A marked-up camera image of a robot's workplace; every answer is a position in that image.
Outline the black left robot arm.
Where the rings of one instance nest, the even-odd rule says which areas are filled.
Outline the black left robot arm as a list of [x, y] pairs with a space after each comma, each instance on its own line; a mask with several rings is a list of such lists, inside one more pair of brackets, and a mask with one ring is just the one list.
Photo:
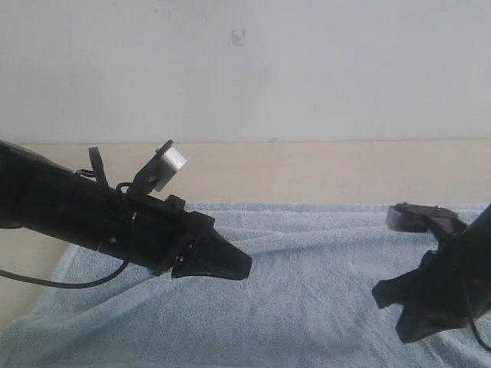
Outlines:
[[109, 186], [97, 148], [91, 168], [70, 170], [31, 150], [1, 144], [1, 226], [27, 228], [136, 264], [158, 276], [206, 276], [244, 280], [252, 258], [224, 239], [214, 219], [188, 212], [161, 190], [185, 165], [166, 142], [131, 182]]

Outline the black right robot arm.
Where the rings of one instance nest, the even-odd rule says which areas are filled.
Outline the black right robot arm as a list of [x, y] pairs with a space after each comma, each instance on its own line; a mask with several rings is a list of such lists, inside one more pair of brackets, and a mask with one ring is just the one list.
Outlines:
[[476, 321], [490, 312], [490, 209], [466, 224], [450, 209], [402, 202], [389, 207], [386, 223], [396, 232], [429, 232], [437, 240], [417, 268], [372, 289], [380, 309], [402, 306], [395, 327], [400, 342], [470, 327], [489, 350]]

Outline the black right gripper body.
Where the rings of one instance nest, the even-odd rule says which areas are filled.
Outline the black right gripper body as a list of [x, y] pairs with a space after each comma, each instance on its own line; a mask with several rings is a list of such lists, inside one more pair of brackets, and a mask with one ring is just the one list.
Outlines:
[[423, 272], [423, 318], [434, 330], [465, 327], [490, 312], [490, 236], [468, 230], [438, 239]]

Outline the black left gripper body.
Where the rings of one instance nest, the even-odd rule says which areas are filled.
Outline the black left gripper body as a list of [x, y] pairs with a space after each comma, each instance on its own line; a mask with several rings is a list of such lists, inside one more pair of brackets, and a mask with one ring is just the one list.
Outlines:
[[130, 198], [130, 262], [159, 276], [185, 264], [199, 246], [214, 236], [215, 220], [185, 210], [186, 202], [170, 195], [164, 200], [149, 195]]

